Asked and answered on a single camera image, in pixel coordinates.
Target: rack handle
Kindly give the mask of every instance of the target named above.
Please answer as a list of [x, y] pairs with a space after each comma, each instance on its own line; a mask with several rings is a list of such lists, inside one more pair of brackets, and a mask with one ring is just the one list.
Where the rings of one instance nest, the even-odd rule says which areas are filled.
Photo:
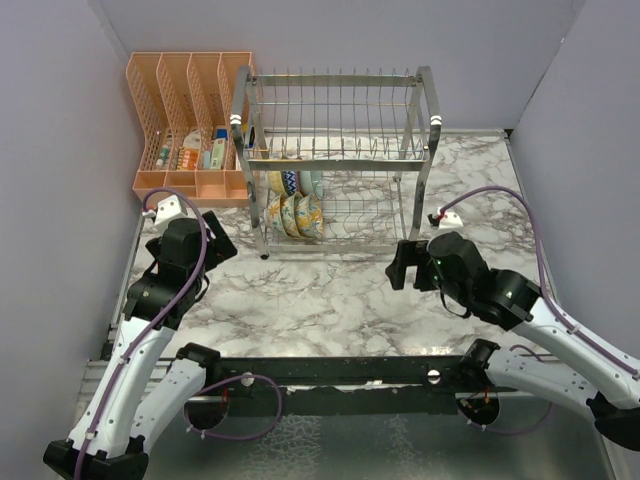
[[229, 124], [231, 125], [233, 143], [240, 155], [242, 155], [244, 150], [244, 140], [242, 137], [242, 111], [244, 110], [244, 97], [247, 82], [250, 81], [251, 70], [249, 65], [243, 65], [238, 68], [236, 87], [233, 92], [233, 99], [231, 100], [231, 117], [229, 118]]
[[427, 101], [427, 109], [429, 110], [429, 155], [435, 155], [440, 141], [440, 132], [442, 130], [442, 115], [440, 114], [440, 103], [438, 102], [438, 94], [436, 93], [436, 84], [433, 81], [433, 73], [431, 67], [419, 67], [418, 77], [422, 80], [422, 88]]

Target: patterned bowl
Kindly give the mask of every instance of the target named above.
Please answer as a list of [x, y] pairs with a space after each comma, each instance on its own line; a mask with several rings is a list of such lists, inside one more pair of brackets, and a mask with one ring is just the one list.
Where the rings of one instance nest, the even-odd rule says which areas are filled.
[[268, 172], [267, 178], [269, 179], [269, 186], [276, 195], [286, 195], [287, 189], [284, 187], [284, 181], [282, 180], [282, 172]]
[[315, 194], [304, 197], [298, 202], [296, 223], [302, 235], [309, 238], [322, 238], [324, 224], [320, 201]]
[[292, 172], [291, 170], [282, 172], [282, 180], [284, 182], [284, 188], [287, 190], [287, 194], [293, 195], [300, 190], [298, 172]]
[[302, 195], [300, 192], [295, 192], [289, 198], [287, 198], [284, 202], [282, 202], [282, 208], [280, 209], [280, 214], [282, 215], [282, 223], [284, 224], [284, 230], [287, 232], [287, 235], [293, 238], [302, 238], [300, 232], [298, 231], [298, 227], [296, 226], [296, 206], [302, 200]]
[[284, 195], [278, 195], [274, 198], [269, 207], [267, 208], [267, 216], [269, 218], [269, 225], [278, 234], [283, 237], [287, 236], [287, 231], [284, 229], [284, 223], [282, 222], [282, 202]]

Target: screw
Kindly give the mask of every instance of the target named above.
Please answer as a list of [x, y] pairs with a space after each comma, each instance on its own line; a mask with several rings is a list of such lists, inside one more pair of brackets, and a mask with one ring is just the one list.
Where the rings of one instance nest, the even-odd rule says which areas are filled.
[[436, 385], [440, 382], [440, 372], [437, 370], [429, 370], [427, 373], [427, 379], [431, 385]]

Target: small bottle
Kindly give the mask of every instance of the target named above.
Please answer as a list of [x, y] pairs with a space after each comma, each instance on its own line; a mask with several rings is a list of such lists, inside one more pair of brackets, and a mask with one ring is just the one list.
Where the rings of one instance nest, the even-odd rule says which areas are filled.
[[165, 143], [162, 146], [162, 150], [160, 150], [158, 160], [156, 160], [156, 170], [164, 170], [164, 164], [166, 163], [167, 158], [169, 158], [169, 144]]

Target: dish rack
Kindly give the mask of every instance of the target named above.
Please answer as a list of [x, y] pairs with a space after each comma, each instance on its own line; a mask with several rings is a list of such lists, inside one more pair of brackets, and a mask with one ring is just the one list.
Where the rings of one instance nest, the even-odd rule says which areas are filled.
[[[223, 169], [203, 168], [217, 127], [230, 130], [231, 100], [237, 72], [253, 70], [250, 52], [133, 53], [126, 77], [142, 130], [145, 147], [133, 184], [142, 199], [152, 189], [171, 187], [199, 207], [246, 207], [247, 188], [236, 170], [236, 150], [227, 142]], [[246, 119], [248, 110], [241, 112]], [[196, 170], [178, 171], [178, 153], [185, 137], [199, 129], [202, 142]], [[156, 168], [163, 145], [172, 144], [164, 168]], [[151, 203], [168, 194], [158, 193]]]
[[[389, 252], [401, 239], [417, 239], [442, 128], [429, 67], [415, 74], [253, 75], [245, 66], [238, 70], [231, 112], [261, 258], [271, 252]], [[265, 210], [274, 193], [256, 179], [271, 170], [323, 172], [322, 239], [282, 238], [270, 229]], [[413, 195], [404, 197], [413, 203], [408, 235], [403, 172], [418, 172]]]

